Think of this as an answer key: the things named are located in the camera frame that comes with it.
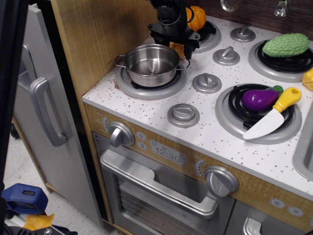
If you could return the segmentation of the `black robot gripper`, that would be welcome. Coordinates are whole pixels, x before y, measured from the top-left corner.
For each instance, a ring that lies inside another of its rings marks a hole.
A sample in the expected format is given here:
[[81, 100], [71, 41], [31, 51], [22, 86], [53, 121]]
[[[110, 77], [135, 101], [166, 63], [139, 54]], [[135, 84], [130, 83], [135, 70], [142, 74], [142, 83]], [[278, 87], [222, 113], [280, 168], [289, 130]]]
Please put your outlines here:
[[170, 41], [187, 41], [183, 52], [190, 60], [200, 47], [200, 35], [187, 24], [186, 8], [189, 6], [182, 0], [152, 0], [150, 3], [157, 10], [158, 23], [148, 26], [155, 43], [168, 47]]

